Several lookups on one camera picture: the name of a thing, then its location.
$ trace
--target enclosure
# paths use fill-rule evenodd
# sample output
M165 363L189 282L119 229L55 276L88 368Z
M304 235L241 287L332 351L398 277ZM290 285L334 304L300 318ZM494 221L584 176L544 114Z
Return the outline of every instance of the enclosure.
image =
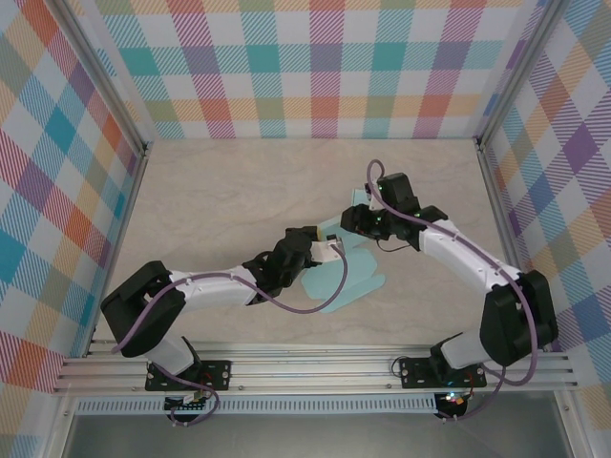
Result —
M0 9L0 456L611 455L608 0ZM150 260L224 271L286 228L339 231L376 158L545 276L558 339L532 381L443 425L434 390L403 388L391 364L478 328L482 295L401 240L342 233L347 284L321 312L177 318L233 366L213 418L172 427L145 360L111 355L102 300ZM278 299L328 299L333 264Z

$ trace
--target metal frame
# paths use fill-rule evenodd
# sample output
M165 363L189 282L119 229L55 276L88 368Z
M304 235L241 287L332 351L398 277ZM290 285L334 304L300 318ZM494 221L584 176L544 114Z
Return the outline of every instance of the metal frame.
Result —
M143 154L146 150L147 140L152 140L152 138L142 138L138 132L134 120L128 113L110 76L106 73L104 65L85 35L85 32L78 24L78 19L74 12L65 0L45 0L45 3L60 29L70 41L78 56L78 60L92 79L94 86L102 95L126 138L136 150Z
M136 172L134 174L134 183L132 184L132 190L130 192L130 196L127 199L127 204L125 206L125 215L123 215L123 220L121 221L121 225L118 229L118 234L116 236L116 243L111 252L110 261L108 271L106 273L106 279L104 280L104 285L102 286L102 294L106 295L108 293L108 288L111 282L111 278L113 277L113 272L115 271L116 262L118 260L118 255L121 251L121 246L123 244L123 240L125 239L125 234L127 233L127 227L129 225L129 221L132 217L132 213L134 212L134 206L136 205L137 195L140 191L140 186L142 185L142 180L144 179L144 172L146 172L146 166L149 163L149 156L151 154L153 148L153 144L149 143L146 149L142 152L142 156L138 159L138 163L136 166ZM99 321L99 316L101 313L101 308L99 304L95 308L95 312L92 314L91 321L89 322L89 332L88 338L83 341L83 346L80 348L79 353L82 356L87 355L87 351L89 349L89 345L94 338L95 333L95 325Z
M479 97L479 102L477 103L477 108L471 115L471 119L469 120L467 128L464 131L463 138L472 136L479 129L484 113L486 112L488 102L495 94L498 83L505 73L507 62L510 61L512 55L514 54L521 35L526 29L533 12L535 12L535 9L537 8L537 3L538 0L522 1L522 5L520 6L516 18L512 23L512 27L505 37L503 47L496 58L496 65L491 70L490 75L482 88L481 96Z
M47 1L55 1L66 3L67 0L47 0ZM121 53L118 50L115 40L111 36L110 31L106 27L104 22L104 18L100 13L97 5L95 4L95 0L79 0L80 6L85 11L85 16L89 20L89 23L94 30L95 37L99 40L101 46L106 51L108 58L110 59L113 67L116 71L116 76L118 80L123 85L129 100L134 105L138 115L140 116L140 126L142 132L145 133L148 137L148 140L155 140L158 138L158 130L156 127L151 114L146 108L146 104L140 95L136 87L136 83L134 79L130 76L130 72L127 69L125 61L121 57Z
M501 126L507 113L509 113L522 85L530 76L538 58L543 52L545 44L570 4L571 0L550 0L550 2L548 2L545 11L541 15L537 28L524 47L524 54L517 63L511 79L507 83L507 87L500 95L488 123L481 134L479 140L484 147Z
M476 139L474 142L477 159L486 185L486 191L490 200L490 205L493 209L496 227L503 247L503 252L506 260L512 265L520 266L521 261L516 249L516 240L512 237L512 229L507 216L503 211L499 198L499 191L493 179L492 168L485 151L480 142ZM567 390L556 390L556 403L560 412L560 419L564 425L564 430L569 440L569 445L573 454L579 458L594 458L596 455L588 441L585 426L579 416L576 399L576 392Z
M69 359L55 385L62 396L147 395L146 359L126 359L113 355L113 343L93 342L88 358ZM439 393L451 388L405 390L390 373L390 364L398 356L428 357L424 345L287 345L192 343L204 360L232 362L231 384L219 394L306 395L306 394L391 394ZM528 369L529 358L508 368L510 378L520 378ZM491 364L499 370L498 364ZM479 391L492 391L494 377ZM563 353L541 352L538 371L524 386L507 386L508 391L550 391L575 389L577 379L568 357Z
M424 345L314 345L314 344L243 344L193 342L201 358L232 361L232 378L227 391L219 391L221 399L231 405L224 413L261 413L252 410L257 402L300 399L322 404L298 413L368 413L377 410L432 413L433 393L450 389L403 389L401 382L390 372L390 365L398 356L426 357ZM146 360L126 359L111 353L114 343L94 341L87 358L66 360L55 387L55 395L62 405L53 423L53 434L43 456L61 456L69 440L72 420L83 414L130 414L123 403L142 401L149 414L162 413L159 401L168 395L184 395L184 391L152 393L144 390ZM507 386L507 391L562 391L578 387L568 357L563 353L540 352L537 373L524 386ZM520 378L530 363L525 358L508 368L508 376ZM495 378L477 392L491 392ZM325 402L355 402L355 407L329 412ZM381 404L363 409L363 402L377 400ZM94 404L94 412L87 412L84 403ZM286 413L269 411L266 413Z

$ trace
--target cable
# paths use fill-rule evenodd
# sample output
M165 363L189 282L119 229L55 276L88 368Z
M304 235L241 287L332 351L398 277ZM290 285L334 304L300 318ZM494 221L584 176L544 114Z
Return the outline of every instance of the cable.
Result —
M395 373L395 372L394 372L394 365L395 365L395 364L397 364L397 362L398 362L399 360L402 360L403 358L407 358L407 356L399 356L399 357L398 357L398 358L396 358L396 359L395 359L395 360L392 362L392 364L390 365L390 373L391 373L392 375L394 375L395 377L398 377L399 379L401 378L401 375L400 375L400 374L397 374L397 373Z
M217 408L219 408L219 404L221 403L221 398L219 397L219 393L217 393L217 391L214 388L211 388L210 386L206 386L206 385L196 384L194 382L189 382L188 380L183 380L182 378L177 377L176 375L168 372L167 370L165 370L163 367L161 367L158 364L155 364L155 367L159 369L159 372L165 375L168 379L174 380L175 382L178 382L181 385L192 386L193 388L200 389L201 391L207 391L211 393L215 398L215 403L209 412L201 413L200 415L198 415L195 419L191 420L190 422L179 422L174 417L174 412L176 410L176 407L171 408L170 409L170 419L172 420L174 425L179 425L181 427L192 427L193 425L196 425L197 423L201 423L204 420L207 420L208 418L210 418L212 414L217 410Z
M163 287L149 301L149 303L146 304L146 306L144 307L144 310L142 310L142 313L140 313L140 315L137 317L136 321L134 322L134 324L132 325L130 330L127 332L127 334L125 335L123 340L120 343L118 343L111 350L111 353L117 353L118 351L122 350L125 347L125 345L127 345L129 343L129 341L132 340L132 338L137 333L138 329L140 328L140 326L142 325L142 323L144 322L146 317L149 315L149 313L151 313L151 310L153 310L153 307L155 306L155 304L163 297L164 294L166 294L171 289L173 289L173 288L175 288L177 286L180 286L181 284L187 283L188 281L196 281L196 280L202 280L202 279L230 279L230 280L237 281L237 282L243 284L244 286L249 287L250 289L252 289L256 293L261 295L263 298L267 299L268 301L270 301L274 305L276 305L276 306L278 306L278 307L280 307L283 310L286 310L288 312L297 313L297 314L300 314L300 315L308 315L310 313L316 313L316 312L318 312L320 310L323 310L325 307L327 307L333 301L335 301L335 299L339 296L339 294L342 292L342 289L344 288L344 284L346 283L346 278L348 277L348 261L346 260L346 256L335 245L331 245L331 248L342 259L342 263L344 264L344 272L342 273L342 279L340 280L340 284L337 286L337 289L335 290L335 292L331 295L330 298L328 298L326 301L324 301L323 303L321 303L317 307L310 308L310 309L307 309L307 310L300 310L298 308L290 307L288 305L285 305L285 304L283 304L281 302L276 301L274 298L269 296L262 289L259 289L255 284L251 283L250 281L245 280L242 277L237 277L237 276L234 276L233 274L229 274L229 273L226 273L226 272L206 272L206 273L203 273L203 274L196 274L196 275L192 275L192 276L189 276L189 277L185 277L185 278L180 279L180 280L176 280L176 281L168 284L167 286Z
M469 376L469 382L470 382L470 385L471 385L471 389L469 390L469 397L473 398L473 396L474 396L474 385L475 385L474 376L471 375L471 372L467 372L467 375Z
M402 249L404 249L404 248L409 248L409 247L411 246L411 245L408 243L407 245L403 245L403 246L400 246L400 247L398 247L398 248L392 248L391 250L386 250L386 249L384 249L384 248L382 248L382 247L380 246L380 240L376 240L376 241L375 241L375 244L376 244L376 245L378 245L378 248L380 248L380 249L381 249L382 251L384 251L385 253L394 253L395 251L399 251L399 250L402 250Z
M384 200L382 199L382 197L380 196L380 194L377 191L377 186L373 185L373 179L371 178L371 171L372 171L374 165L377 165L378 167L380 167L380 172L381 172L380 177L383 177L384 173L386 172L386 169L384 168L384 164L382 163L382 161L380 161L379 159L372 160L369 163L369 165L367 166L367 183L368 183L371 195L378 202L380 202L380 204L386 210L388 210L390 213L392 213L396 217L404 219L405 221L409 221L409 222L414 222L416 224L425 225L427 227L430 227L431 229L434 229L437 232L445 234L448 237L452 237L453 239L455 239L456 241L458 241L459 243L461 243L462 245L467 247L469 250L471 250L473 253L475 253L478 257L480 257L486 263L488 263L488 265L493 267L498 272L498 274L503 279L505 279L509 283L509 285L512 287L512 289L516 292L517 298L519 299L520 303L522 304L522 308L524 309L524 314L526 315L526 321L528 322L528 329L529 329L529 332L530 332L530 339L531 339L531 363L530 363L530 366L528 367L528 371L526 372L526 375L521 380L514 381L514 380L506 379L504 372L502 374L499 374L498 372L492 371L491 369L486 367L484 364L482 366L484 367L484 369L488 373L498 377L502 383L506 383L507 385L522 386L522 385L525 385L528 382L530 382L530 380L535 375L535 370L537 369L537 361L538 361L538 354L537 354L537 331L536 331L536 328L535 328L535 318L533 317L533 312L531 311L531 307L528 304L528 301L526 300L526 297L524 296L524 293L522 292L520 287L517 285L517 283L514 281L514 279L512 279L512 277L503 268L501 268L500 265L498 265L486 253L484 253L482 250L480 250L477 246L473 245L467 239L463 239L458 234L455 234L454 232L446 229L445 227L441 227L441 226L439 226L439 225L437 225L437 224L435 224L433 222L429 222L429 221L426 221L424 219L416 218L416 217L413 217L411 215L406 215L404 213L401 213L401 212L395 210L394 208L392 208L387 203L385 203Z

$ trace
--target white arm segment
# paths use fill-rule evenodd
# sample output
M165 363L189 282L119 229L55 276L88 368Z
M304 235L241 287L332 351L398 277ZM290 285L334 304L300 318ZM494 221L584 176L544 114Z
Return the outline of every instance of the white arm segment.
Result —
M233 273L236 277L256 284L255 278L248 269L241 265L222 272ZM172 281L184 279L194 275L192 272L172 271ZM182 313L193 312L201 308L215 305L246 305L255 295L252 289L230 279L203 279L189 281L177 286L176 289L184 293L186 301ZM151 362L160 365L173 375L180 374L193 364L193 355L184 340L168 331L155 348L146 352L144 356Z
M257 281L250 271L241 265L221 272L233 274L246 281L257 284ZM176 281L196 275L194 272L172 271L170 280ZM177 286L178 291L184 293L185 306L180 314L200 310L201 308L214 307L216 305L246 305L256 296L248 286L230 279L203 279L188 281Z
M458 232L456 226L449 219L438 220L435 224L453 233ZM459 233L459 235L461 238L467 239L462 234ZM434 229L427 228L420 233L420 249L423 253L450 267L461 280L484 298L494 285L504 286L507 284L507 281L498 275L496 268L488 265L487 262L480 259L471 250L456 241L455 238L448 237ZM518 279L517 274L520 272L518 269L491 256L485 250L482 251L502 267L512 279ZM464 332L445 342L441 345L441 352L448 364L454 369L461 369L491 359L481 344L479 328Z
M453 233L458 233L462 239L473 243L463 236L449 219L440 219L435 224ZM480 259L455 238L441 234L435 229L427 228L420 233L420 249L426 255L432 256L450 267L461 280L470 285L481 296L486 296L495 284L501 286L507 284L507 281L497 273L497 269L488 265L486 261ZM518 269L507 265L502 260L498 260L486 250L482 251L502 267L512 279L517 280L517 274L520 272Z

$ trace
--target plaid backdrop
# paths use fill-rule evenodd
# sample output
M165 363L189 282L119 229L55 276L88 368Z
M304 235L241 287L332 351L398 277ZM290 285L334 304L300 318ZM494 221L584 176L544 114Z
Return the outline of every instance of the plaid backdrop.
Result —
M486 124L488 124L488 120L490 119L490 115L493 113L496 108L496 103L498 102L498 98L503 94L505 88L507 88L507 84L509 83L511 77L514 74L514 70L516 69L517 63L522 58L522 55L526 51L528 40L533 35L533 32L538 26L538 23L545 12L545 7L550 2L550 0L537 0L537 5L533 10L531 17L528 19L528 23L522 32L522 35L517 40L516 47L512 52L511 57L507 61L507 65L505 69L503 69L503 73L496 83L495 91L492 96L488 100L488 104L486 105L486 109L484 110L484 115L479 120L479 124L477 125L477 129L475 129L475 135L481 136Z
M88 337L136 163L43 0L0 0L2 457L41 443L62 360Z
M559 344L611 456L611 0L574 0L489 145L521 258L550 280Z
M78 1L74 10L112 67ZM470 137L524 3L95 2L169 138Z

